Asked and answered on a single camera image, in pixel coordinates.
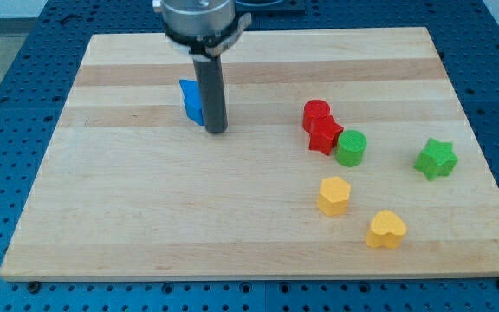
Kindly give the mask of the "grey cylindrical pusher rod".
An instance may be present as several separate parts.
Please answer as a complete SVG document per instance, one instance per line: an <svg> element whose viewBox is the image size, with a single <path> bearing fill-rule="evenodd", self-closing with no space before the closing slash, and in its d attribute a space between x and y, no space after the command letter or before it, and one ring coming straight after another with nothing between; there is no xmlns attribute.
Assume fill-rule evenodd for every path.
<svg viewBox="0 0 499 312"><path fill-rule="evenodd" d="M207 62L194 61L202 115L208 133L223 133L228 127L222 62L219 56Z"/></svg>

